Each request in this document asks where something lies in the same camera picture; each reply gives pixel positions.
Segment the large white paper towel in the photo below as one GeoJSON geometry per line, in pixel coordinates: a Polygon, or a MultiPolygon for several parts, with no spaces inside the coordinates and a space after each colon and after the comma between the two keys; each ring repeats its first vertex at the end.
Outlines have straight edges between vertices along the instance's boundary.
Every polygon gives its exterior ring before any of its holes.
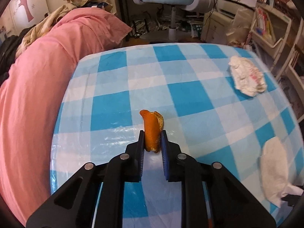
{"type": "Polygon", "coordinates": [[[287,153],[278,137],[266,141],[260,157],[260,176],[266,199],[280,207],[287,195],[301,196],[303,189],[289,182],[287,153]]]}

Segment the black clothes pile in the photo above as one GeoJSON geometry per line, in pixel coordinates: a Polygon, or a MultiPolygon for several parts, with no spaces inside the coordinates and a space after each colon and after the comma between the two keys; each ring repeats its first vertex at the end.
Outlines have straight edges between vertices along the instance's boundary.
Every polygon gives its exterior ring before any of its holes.
{"type": "Polygon", "coordinates": [[[24,34],[20,34],[19,36],[12,35],[8,37],[1,45],[1,58],[0,58],[0,85],[8,79],[9,70],[11,66],[15,63],[15,54],[17,52],[17,48],[22,42],[24,34]]]}

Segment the white shelf rack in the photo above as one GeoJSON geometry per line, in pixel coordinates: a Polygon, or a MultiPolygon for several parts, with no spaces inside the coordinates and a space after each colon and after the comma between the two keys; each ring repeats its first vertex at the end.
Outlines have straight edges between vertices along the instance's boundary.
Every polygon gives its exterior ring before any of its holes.
{"type": "Polygon", "coordinates": [[[298,119],[303,120],[303,19],[258,4],[250,28],[259,57],[283,89],[298,119]]]}

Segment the white red wrapper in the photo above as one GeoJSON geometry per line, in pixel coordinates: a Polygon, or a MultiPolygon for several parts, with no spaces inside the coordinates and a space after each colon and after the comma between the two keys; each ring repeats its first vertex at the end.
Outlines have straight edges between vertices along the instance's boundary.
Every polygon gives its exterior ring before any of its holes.
{"type": "Polygon", "coordinates": [[[242,94],[254,97],[267,89],[264,74],[247,58],[232,56],[229,69],[234,87],[242,94]]]}

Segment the pink duvet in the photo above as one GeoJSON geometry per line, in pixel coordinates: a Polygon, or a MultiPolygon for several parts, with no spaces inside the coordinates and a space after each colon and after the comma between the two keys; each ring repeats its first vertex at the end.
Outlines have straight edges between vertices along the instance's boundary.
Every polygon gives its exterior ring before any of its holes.
{"type": "Polygon", "coordinates": [[[1,85],[1,197],[21,224],[51,194],[51,141],[78,62],[117,48],[130,30],[100,8],[74,9],[10,68],[1,85]]]}

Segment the white drawer cabinet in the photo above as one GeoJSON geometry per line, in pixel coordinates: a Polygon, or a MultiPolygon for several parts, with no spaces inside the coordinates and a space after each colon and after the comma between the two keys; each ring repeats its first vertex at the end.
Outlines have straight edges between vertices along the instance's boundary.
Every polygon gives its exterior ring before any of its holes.
{"type": "Polygon", "coordinates": [[[215,7],[204,14],[201,40],[211,44],[243,46],[255,10],[233,0],[215,0],[215,7]]]}

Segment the blue checkered tablecloth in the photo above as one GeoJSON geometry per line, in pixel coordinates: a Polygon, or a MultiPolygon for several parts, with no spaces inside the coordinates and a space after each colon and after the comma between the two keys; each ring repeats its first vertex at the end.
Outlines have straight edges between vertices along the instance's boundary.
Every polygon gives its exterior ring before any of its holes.
{"type": "Polygon", "coordinates": [[[289,181],[303,184],[303,139],[283,90],[253,53],[216,44],[125,47],[81,59],[69,82],[51,145],[55,192],[87,162],[109,162],[138,140],[141,110],[157,111],[171,142],[199,162],[222,163],[281,224],[291,208],[267,201],[260,182],[266,141],[280,138],[289,181]],[[267,89],[254,97],[234,87],[232,56],[250,60],[267,89]]]}

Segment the beige clothes pile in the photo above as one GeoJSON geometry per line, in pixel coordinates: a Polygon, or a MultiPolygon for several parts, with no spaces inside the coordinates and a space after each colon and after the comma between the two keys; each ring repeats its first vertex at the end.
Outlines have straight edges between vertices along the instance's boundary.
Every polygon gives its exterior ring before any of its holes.
{"type": "Polygon", "coordinates": [[[15,59],[17,59],[35,40],[46,35],[65,15],[70,11],[76,9],[71,3],[67,3],[56,9],[48,15],[39,24],[31,28],[26,35],[24,35],[22,42],[17,48],[15,59]]]}

